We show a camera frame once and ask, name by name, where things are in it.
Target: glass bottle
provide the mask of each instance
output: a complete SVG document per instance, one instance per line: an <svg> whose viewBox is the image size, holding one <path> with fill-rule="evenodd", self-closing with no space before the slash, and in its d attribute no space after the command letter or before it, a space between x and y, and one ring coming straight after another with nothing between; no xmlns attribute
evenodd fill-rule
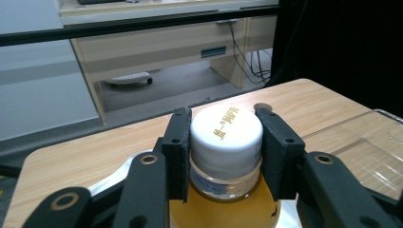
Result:
<svg viewBox="0 0 403 228"><path fill-rule="evenodd" d="M214 105L190 127L187 203L169 202L171 227L275 227L280 203L262 177L262 126L248 109Z"/></svg>

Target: plastic container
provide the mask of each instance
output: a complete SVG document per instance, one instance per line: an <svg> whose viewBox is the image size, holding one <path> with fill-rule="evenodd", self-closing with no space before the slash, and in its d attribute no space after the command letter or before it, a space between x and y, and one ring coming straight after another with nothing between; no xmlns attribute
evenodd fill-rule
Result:
<svg viewBox="0 0 403 228"><path fill-rule="evenodd" d="M403 189L403 120L375 109L302 137L306 151L340 158L360 183L399 200Z"/></svg>

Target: yellow liquid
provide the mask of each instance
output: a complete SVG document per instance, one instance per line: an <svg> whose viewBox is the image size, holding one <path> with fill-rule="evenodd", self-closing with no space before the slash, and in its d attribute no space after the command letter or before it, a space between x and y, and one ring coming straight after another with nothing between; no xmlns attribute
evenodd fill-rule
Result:
<svg viewBox="0 0 403 228"><path fill-rule="evenodd" d="M275 227L280 203L274 201L260 174L255 191L236 202L216 202L200 195L191 184L187 203L169 202L171 223L176 228Z"/></svg>

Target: white bottle cap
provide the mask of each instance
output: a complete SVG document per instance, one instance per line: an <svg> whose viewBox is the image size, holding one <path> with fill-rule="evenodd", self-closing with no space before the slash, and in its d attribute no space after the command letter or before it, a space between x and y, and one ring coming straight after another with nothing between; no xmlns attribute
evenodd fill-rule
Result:
<svg viewBox="0 0 403 228"><path fill-rule="evenodd" d="M208 176L231 180L252 172L260 161L260 120L248 109L213 105L190 126L191 159Z"/></svg>

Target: bottle neck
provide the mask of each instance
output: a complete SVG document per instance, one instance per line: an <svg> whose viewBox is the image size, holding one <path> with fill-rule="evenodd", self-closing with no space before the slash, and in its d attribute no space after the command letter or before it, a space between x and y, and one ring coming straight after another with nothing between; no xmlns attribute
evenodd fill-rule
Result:
<svg viewBox="0 0 403 228"><path fill-rule="evenodd" d="M243 200L253 192L259 182L261 158L253 171L243 177L231 180L221 180L208 176L193 163L191 157L190 163L190 179L193 187L210 200L220 202Z"/></svg>

